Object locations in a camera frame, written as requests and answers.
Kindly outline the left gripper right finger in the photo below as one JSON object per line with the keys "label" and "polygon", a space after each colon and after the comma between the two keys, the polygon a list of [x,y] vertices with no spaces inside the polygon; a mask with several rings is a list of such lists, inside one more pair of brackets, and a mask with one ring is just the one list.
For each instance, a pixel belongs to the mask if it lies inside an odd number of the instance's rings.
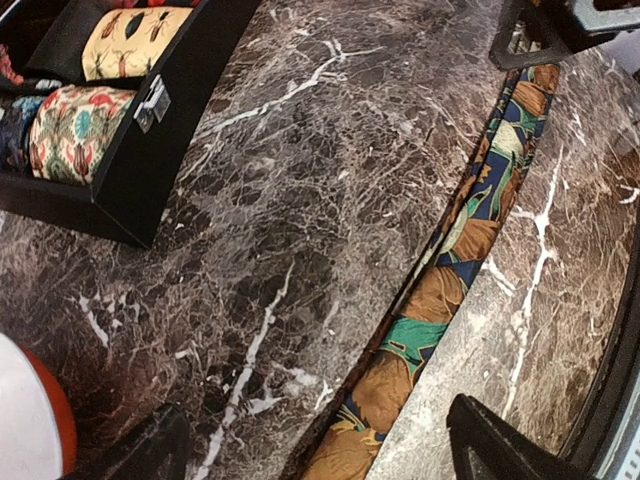
{"label": "left gripper right finger", "polygon": [[532,443],[473,396],[455,396],[446,418],[458,479],[589,479]]}

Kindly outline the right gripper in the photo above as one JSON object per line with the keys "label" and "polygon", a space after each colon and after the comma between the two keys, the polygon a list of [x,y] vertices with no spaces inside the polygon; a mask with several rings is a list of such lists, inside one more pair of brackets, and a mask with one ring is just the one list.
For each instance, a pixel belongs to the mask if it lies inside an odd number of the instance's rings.
{"label": "right gripper", "polygon": [[575,0],[568,9],[502,9],[489,59],[503,71],[554,64],[574,50],[638,29],[638,1]]}

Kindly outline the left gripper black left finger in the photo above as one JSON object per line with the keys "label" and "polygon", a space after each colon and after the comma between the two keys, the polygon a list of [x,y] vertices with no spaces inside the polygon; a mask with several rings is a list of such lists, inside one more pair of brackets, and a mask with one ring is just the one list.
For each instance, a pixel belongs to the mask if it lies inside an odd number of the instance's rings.
{"label": "left gripper black left finger", "polygon": [[167,464],[166,479],[184,479],[189,457],[190,427],[177,405],[154,410],[92,464],[62,479],[151,479]]}

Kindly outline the camouflage patterned necktie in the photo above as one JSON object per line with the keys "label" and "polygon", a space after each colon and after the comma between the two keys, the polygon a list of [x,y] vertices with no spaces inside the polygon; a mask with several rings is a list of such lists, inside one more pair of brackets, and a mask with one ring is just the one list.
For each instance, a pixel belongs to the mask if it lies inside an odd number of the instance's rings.
{"label": "camouflage patterned necktie", "polygon": [[371,361],[344,396],[305,479],[363,479],[459,310],[517,198],[559,82],[555,64],[508,73],[456,195]]}

